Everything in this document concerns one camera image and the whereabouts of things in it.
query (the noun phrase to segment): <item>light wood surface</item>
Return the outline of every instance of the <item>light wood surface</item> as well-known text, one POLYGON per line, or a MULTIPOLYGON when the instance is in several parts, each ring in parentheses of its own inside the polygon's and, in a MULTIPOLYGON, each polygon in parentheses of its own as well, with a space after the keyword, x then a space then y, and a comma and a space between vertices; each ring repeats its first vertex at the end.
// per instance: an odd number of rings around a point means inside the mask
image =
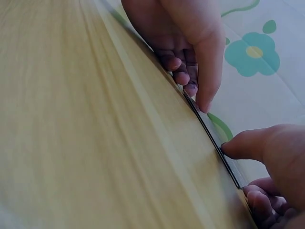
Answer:
POLYGON ((105 2, 0 1, 1 229, 252 227, 196 116, 105 2))

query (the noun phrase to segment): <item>yellow flower center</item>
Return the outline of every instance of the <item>yellow flower center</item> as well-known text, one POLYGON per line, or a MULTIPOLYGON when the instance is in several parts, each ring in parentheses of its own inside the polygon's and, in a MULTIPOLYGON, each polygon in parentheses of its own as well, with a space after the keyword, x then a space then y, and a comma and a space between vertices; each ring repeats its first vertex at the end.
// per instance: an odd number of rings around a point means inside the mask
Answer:
POLYGON ((255 58, 255 59, 261 58, 264 54, 263 50, 261 50, 257 46, 249 46, 246 49, 246 52, 247 52, 248 56, 255 58))

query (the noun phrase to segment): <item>teal flower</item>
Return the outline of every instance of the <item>teal flower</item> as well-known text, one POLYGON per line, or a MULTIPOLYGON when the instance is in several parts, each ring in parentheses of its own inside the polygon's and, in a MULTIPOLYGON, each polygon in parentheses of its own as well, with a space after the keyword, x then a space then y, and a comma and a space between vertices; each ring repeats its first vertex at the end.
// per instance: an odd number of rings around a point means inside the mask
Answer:
POLYGON ((270 36, 257 32, 247 33, 241 40, 231 43, 224 53, 224 58, 245 77, 253 76, 257 72, 272 75, 280 67, 275 42, 270 36))

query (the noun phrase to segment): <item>hand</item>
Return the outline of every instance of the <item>hand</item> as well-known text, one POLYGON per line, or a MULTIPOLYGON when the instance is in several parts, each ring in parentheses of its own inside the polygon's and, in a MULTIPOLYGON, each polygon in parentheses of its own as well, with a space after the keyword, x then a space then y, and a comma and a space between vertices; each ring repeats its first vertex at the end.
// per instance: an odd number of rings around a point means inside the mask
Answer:
POLYGON ((225 35, 215 0, 122 0, 137 32, 207 112, 221 84, 225 35))
POLYGON ((244 188, 260 228, 299 228, 305 222, 305 215, 295 218, 305 212, 305 126, 244 131, 222 150, 233 159, 260 161, 270 174, 244 188))

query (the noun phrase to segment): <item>floral bedsheet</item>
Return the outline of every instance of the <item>floral bedsheet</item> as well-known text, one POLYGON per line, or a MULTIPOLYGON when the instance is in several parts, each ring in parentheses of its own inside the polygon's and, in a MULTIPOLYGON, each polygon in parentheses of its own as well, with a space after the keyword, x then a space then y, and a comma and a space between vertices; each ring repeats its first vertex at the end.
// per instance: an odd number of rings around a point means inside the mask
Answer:
MULTIPOLYGON (((110 3, 126 24, 120 1, 110 3)), ((249 129, 305 124, 305 1, 220 0, 220 6, 224 71, 208 115, 222 140, 249 129)), ((238 163, 249 182, 268 175, 259 162, 238 163)))

